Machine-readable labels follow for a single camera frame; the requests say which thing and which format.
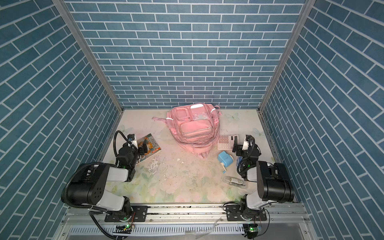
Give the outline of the colourful comic book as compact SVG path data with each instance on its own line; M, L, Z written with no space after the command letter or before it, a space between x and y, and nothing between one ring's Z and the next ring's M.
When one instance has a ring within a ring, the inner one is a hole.
M145 156L140 156L140 158L137 161L137 164L140 164L144 162L146 159L149 159L153 157L155 154L159 153L162 148L158 144L158 142L155 140L155 138L152 136L152 134L148 134L138 140L138 143L144 141L144 139L147 139L147 146L148 146L148 153Z

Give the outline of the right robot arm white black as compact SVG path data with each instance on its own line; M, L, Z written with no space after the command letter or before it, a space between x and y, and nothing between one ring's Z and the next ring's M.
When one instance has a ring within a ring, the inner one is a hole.
M260 220L265 206L294 200L294 188L285 165L259 160L262 152L253 136L246 135L242 145L234 137L232 152L241 158L237 164L241 179L230 177L229 184L245 187L247 182L257 183L255 192L241 198L240 210L234 216L240 215L245 221Z

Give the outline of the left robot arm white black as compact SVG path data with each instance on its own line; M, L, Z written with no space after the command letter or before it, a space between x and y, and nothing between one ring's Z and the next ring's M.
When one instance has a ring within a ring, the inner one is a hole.
M136 164L148 152L147 139L116 131L113 138L114 164L81 164L64 187L61 200L72 208L90 209L90 214L106 213L114 222L128 222L134 217L130 200L106 190L108 182L131 182Z

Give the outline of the pink student backpack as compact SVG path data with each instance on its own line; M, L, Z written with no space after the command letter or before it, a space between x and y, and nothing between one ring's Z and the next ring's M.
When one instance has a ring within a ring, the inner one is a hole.
M184 150L204 159L218 143L221 115L218 105L197 103L175 107L165 118L152 120L165 123Z

